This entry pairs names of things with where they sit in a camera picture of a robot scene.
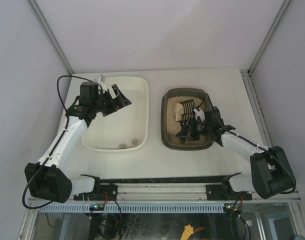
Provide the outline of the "pale clump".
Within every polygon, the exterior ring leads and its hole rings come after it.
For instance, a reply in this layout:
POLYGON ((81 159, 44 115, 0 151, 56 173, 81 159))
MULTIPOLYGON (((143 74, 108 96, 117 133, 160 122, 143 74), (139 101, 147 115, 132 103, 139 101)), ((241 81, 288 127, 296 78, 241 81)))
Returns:
POLYGON ((177 102, 174 105, 174 117, 175 117, 175 121, 176 122, 182 121, 182 116, 183 116, 184 113, 185 113, 184 106, 181 103, 177 102))

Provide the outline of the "black litter scoop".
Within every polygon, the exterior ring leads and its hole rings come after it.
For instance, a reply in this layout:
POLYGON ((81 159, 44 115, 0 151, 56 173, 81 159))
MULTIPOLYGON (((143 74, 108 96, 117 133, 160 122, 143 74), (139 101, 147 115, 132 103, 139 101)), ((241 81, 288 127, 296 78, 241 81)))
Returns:
MULTIPOLYGON (((182 127, 184 127, 186 124, 188 124, 188 121, 190 119, 193 119, 195 117, 195 112, 194 112, 195 102, 193 99, 190 99, 190 100, 182 101, 179 103, 182 104, 184 107, 184 114, 182 115, 182 121, 177 122, 177 123, 180 123, 181 130, 182 130, 182 127)), ((186 141, 191 140, 191 139, 186 139, 186 138, 178 138, 178 139, 181 144, 184 144, 186 141)))

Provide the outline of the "grey clump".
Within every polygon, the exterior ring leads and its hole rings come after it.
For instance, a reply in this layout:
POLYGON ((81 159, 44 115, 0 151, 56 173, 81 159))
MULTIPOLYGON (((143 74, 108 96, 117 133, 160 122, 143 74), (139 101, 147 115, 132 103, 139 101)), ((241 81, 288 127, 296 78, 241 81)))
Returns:
POLYGON ((119 146, 118 146, 120 149, 126 149, 127 148, 127 145, 125 143, 121 143, 119 146))
POLYGON ((132 144, 133 144, 133 145, 137 145, 137 144, 138 144, 138 142, 139 142, 139 140, 138 140, 138 139, 133 139, 133 140, 132 140, 132 144))

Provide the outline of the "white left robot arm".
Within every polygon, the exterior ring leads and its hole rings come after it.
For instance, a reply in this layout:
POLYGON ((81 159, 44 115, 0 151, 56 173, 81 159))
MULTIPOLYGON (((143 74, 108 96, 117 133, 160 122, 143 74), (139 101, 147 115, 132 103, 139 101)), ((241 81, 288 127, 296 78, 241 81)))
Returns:
POLYGON ((100 75, 95 80, 82 79, 79 95, 70 107, 64 107, 63 126, 45 154, 36 163, 28 163, 24 169, 27 184, 22 194, 25 208, 26 194, 53 202, 65 203, 71 196, 93 193, 100 184, 100 178, 81 174, 69 178, 65 174, 69 155, 78 140, 86 132, 98 113, 103 117, 116 113, 132 104, 116 84, 111 86, 112 97, 105 86, 105 77, 100 75))

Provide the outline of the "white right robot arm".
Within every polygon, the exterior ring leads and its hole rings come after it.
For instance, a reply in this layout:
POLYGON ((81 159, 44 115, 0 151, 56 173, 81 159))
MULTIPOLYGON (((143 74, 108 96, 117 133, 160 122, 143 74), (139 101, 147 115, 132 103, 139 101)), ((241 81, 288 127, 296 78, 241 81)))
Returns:
POLYGON ((255 144, 236 133, 233 126, 224 125, 220 120, 199 121, 191 118, 176 134, 181 142, 197 141, 201 136, 207 136, 221 147, 232 150, 250 165, 250 173, 235 173, 223 180, 225 192, 255 192, 261 198, 268 199, 296 190, 294 174, 281 147, 255 144))

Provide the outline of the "beige cat litter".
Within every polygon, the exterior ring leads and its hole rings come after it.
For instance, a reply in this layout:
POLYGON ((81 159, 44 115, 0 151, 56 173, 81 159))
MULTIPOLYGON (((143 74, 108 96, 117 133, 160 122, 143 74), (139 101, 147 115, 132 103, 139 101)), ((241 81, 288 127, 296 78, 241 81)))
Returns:
POLYGON ((181 131, 181 125, 179 122, 176 122, 176 103, 181 103, 187 100, 193 99, 195 106, 199 105, 202 102, 202 99, 197 97, 189 96, 176 96, 171 97, 167 100, 167 115, 166 115, 166 130, 170 135, 176 135, 181 131))

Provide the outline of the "dark grey litter box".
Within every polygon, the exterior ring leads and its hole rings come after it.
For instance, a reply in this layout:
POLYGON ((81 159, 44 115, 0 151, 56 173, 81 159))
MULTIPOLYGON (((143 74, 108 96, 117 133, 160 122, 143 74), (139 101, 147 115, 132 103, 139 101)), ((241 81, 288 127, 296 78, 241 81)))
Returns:
POLYGON ((167 132, 167 101, 172 97, 193 97, 204 99, 207 93, 200 88, 173 88, 166 92, 161 101, 161 118, 160 118, 160 130, 161 141, 163 145, 171 150, 179 151, 199 151, 206 150, 213 145, 213 141, 207 136, 201 136, 198 141, 186 141, 184 144, 180 143, 180 140, 176 135, 169 134, 167 132))

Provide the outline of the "white plastic bin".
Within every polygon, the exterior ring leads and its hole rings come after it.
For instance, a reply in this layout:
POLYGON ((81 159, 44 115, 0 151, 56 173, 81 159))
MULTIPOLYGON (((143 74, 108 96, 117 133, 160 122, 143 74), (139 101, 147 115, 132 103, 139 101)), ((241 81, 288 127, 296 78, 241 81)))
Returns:
POLYGON ((113 98, 112 85, 116 84, 132 104, 103 117, 98 113, 82 135, 83 145, 97 152, 125 152, 142 147, 147 139, 149 122, 149 89, 145 79, 135 76, 110 76, 104 80, 113 98))

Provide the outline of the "yellow toy figure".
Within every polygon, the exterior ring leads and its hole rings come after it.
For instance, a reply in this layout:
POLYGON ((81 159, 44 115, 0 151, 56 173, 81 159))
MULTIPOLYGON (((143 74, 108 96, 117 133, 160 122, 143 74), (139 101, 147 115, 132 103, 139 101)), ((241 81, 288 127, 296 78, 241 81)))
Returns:
POLYGON ((195 233, 195 229, 190 224, 185 225, 180 240, 188 240, 195 233))

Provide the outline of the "aluminium frame rail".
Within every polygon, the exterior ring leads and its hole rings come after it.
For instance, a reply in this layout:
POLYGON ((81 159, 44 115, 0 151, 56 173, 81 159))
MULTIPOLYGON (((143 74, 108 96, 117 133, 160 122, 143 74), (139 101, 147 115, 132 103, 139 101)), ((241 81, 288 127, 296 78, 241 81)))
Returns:
POLYGON ((107 194, 119 203, 197 203, 232 202, 240 199, 238 193, 225 197, 220 184, 206 183, 102 183, 99 193, 78 193, 69 201, 103 201, 107 194))

